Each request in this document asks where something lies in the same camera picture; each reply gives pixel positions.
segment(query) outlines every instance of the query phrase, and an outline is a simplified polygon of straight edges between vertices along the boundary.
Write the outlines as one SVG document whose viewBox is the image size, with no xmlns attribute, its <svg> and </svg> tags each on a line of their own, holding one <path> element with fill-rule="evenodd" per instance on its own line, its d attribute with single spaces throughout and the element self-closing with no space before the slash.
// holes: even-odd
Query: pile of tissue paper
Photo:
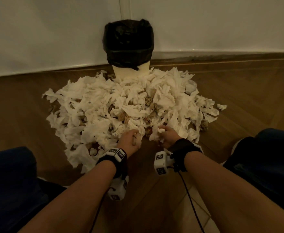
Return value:
<svg viewBox="0 0 284 233">
<path fill-rule="evenodd" d="M 56 93 L 43 94 L 58 108 L 47 117 L 56 136 L 66 145 L 73 167 L 82 164 L 82 173 L 92 169 L 104 151 L 115 147 L 124 131 L 152 127 L 150 140 L 158 140 L 158 125 L 168 124 L 183 138 L 199 140 L 199 131 L 217 119 L 214 101 L 198 95 L 193 75 L 173 68 L 149 70 L 137 78 L 108 78 L 105 71 L 96 77 L 70 80 Z M 219 105 L 223 110 L 226 105 Z"/>
</svg>

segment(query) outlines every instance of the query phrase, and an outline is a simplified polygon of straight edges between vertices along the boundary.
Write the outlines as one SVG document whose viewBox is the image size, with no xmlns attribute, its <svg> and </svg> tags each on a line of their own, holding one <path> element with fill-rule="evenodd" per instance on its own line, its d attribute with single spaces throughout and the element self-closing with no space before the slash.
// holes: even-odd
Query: dark pants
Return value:
<svg viewBox="0 0 284 233">
<path fill-rule="evenodd" d="M 245 138 L 223 166 L 284 209 L 284 131 L 269 128 Z"/>
<path fill-rule="evenodd" d="M 26 147 L 0 152 L 0 232 L 17 232 L 66 188 L 37 179 Z"/>
</svg>

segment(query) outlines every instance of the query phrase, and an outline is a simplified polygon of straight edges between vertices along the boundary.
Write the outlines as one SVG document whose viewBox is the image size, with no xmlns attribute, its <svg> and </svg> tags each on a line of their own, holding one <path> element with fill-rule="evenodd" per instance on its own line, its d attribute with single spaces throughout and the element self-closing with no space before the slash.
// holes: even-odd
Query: black wrist strap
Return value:
<svg viewBox="0 0 284 233">
<path fill-rule="evenodd" d="M 172 158 L 175 160 L 174 171 L 187 172 L 184 165 L 184 158 L 188 152 L 199 151 L 202 153 L 202 149 L 197 145 L 195 146 L 191 141 L 181 138 L 175 142 L 169 149 L 172 153 Z"/>
<path fill-rule="evenodd" d="M 98 163 L 103 160 L 109 160 L 113 162 L 116 167 L 116 173 L 113 179 L 121 177 L 122 180 L 125 180 L 128 175 L 128 167 L 127 167 L 127 154 L 121 148 L 112 148 L 109 149 L 101 158 L 99 158 Z"/>
</svg>

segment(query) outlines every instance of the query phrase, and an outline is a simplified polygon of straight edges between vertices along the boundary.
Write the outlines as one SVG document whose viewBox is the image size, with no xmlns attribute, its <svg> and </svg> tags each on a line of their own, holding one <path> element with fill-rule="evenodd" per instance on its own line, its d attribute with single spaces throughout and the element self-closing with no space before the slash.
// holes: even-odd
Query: black cable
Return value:
<svg viewBox="0 0 284 233">
<path fill-rule="evenodd" d="M 204 230 L 203 230 L 203 227 L 202 227 L 202 225 L 201 225 L 201 223 L 200 223 L 200 221 L 199 221 L 198 215 L 197 215 L 196 210 L 195 210 L 195 208 L 194 208 L 194 205 L 193 205 L 193 202 L 192 202 L 192 198 L 191 198 L 191 195 L 190 195 L 190 193 L 189 193 L 189 191 L 188 191 L 188 189 L 187 189 L 187 186 L 186 186 L 186 184 L 185 184 L 185 181 L 184 181 L 184 179 L 183 179 L 183 177 L 182 177 L 182 175 L 181 175 L 181 173 L 180 173 L 179 171 L 178 171 L 178 174 L 180 175 L 180 177 L 181 177 L 181 179 L 182 179 L 182 181 L 183 181 L 183 183 L 184 183 L 184 186 L 185 186 L 185 189 L 186 189 L 188 198 L 190 199 L 190 202 L 191 202 L 192 208 L 193 208 L 193 210 L 194 210 L 194 213 L 195 213 L 197 222 L 198 222 L 198 224 L 199 224 L 199 226 L 200 226 L 200 229 L 201 229 L 202 233 L 205 233 Z"/>
<path fill-rule="evenodd" d="M 92 223 L 92 227 L 91 227 L 91 229 L 90 229 L 89 233 L 91 233 L 91 232 L 92 232 L 92 230 L 93 230 L 93 228 L 94 228 L 94 225 L 96 224 L 96 220 L 97 220 L 97 217 L 98 217 L 98 215 L 99 215 L 100 208 L 101 208 L 102 203 L 103 203 L 103 200 L 104 200 L 104 196 L 105 196 L 105 195 L 103 195 L 103 197 L 102 197 L 102 199 L 101 199 L 101 201 L 100 201 L 100 204 L 99 204 L 99 207 L 98 207 L 98 210 L 97 210 L 96 216 L 94 217 L 94 220 L 93 220 L 93 223 Z"/>
</svg>

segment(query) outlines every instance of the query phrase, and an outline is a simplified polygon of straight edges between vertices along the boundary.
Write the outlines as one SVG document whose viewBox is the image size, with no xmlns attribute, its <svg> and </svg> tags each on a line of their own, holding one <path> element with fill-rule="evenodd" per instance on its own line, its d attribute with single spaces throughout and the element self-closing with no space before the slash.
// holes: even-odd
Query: forearm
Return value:
<svg viewBox="0 0 284 233">
<path fill-rule="evenodd" d="M 43 208 L 20 232 L 89 232 L 97 206 L 116 173 L 104 160 Z"/>
<path fill-rule="evenodd" d="M 284 210 L 251 184 L 197 151 L 184 163 L 221 232 L 284 232 Z"/>
</svg>

